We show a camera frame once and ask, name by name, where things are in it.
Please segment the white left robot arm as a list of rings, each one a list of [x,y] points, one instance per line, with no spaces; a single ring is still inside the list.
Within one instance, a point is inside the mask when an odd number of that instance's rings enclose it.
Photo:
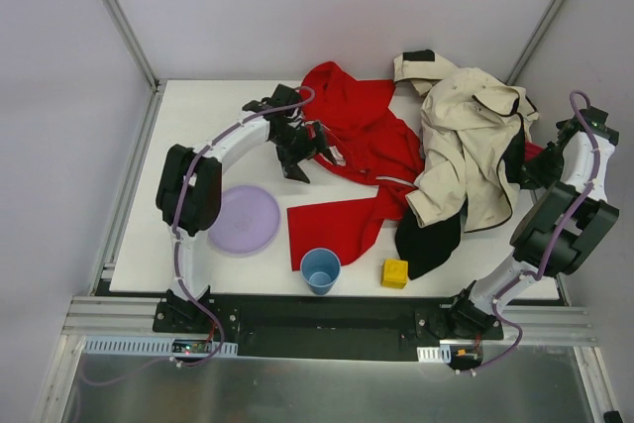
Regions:
[[[166,223],[172,248],[172,282],[168,290],[178,299],[201,307],[210,284],[197,268],[197,243],[218,218],[222,207],[222,179],[252,149],[275,145],[285,178],[309,181],[299,164],[318,155],[335,163],[318,120],[306,120],[307,103],[272,107],[247,104],[231,126],[216,138],[196,147],[172,146],[165,157],[156,206]]]

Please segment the red cloth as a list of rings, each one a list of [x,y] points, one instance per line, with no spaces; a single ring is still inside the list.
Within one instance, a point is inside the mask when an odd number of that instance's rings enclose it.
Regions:
[[[304,78],[315,98],[305,117],[320,121],[328,142],[345,158],[320,165],[352,182],[371,185],[373,198],[292,207],[287,212],[291,267],[316,248],[333,251],[351,264],[375,243],[385,221],[398,226],[409,204],[407,194],[424,169],[420,106],[414,87],[394,80],[357,80],[333,62]]]

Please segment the cream and black jacket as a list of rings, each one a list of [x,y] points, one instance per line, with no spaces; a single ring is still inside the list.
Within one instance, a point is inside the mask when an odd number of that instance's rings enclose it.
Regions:
[[[530,128],[537,108],[526,90],[476,67],[458,67],[424,50],[394,61],[394,80],[422,100],[424,169],[406,200],[424,228],[467,216],[467,233],[505,224],[513,215]]]

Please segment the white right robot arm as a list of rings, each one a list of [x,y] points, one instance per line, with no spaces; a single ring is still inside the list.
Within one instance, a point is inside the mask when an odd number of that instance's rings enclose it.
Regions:
[[[528,287],[581,267],[619,217],[619,210],[608,204],[604,188],[618,139],[618,132],[600,116],[558,124],[558,140],[547,147],[546,154],[562,165],[560,179],[514,231],[511,255],[454,298],[445,312],[450,336],[484,336],[501,324],[506,305]]]

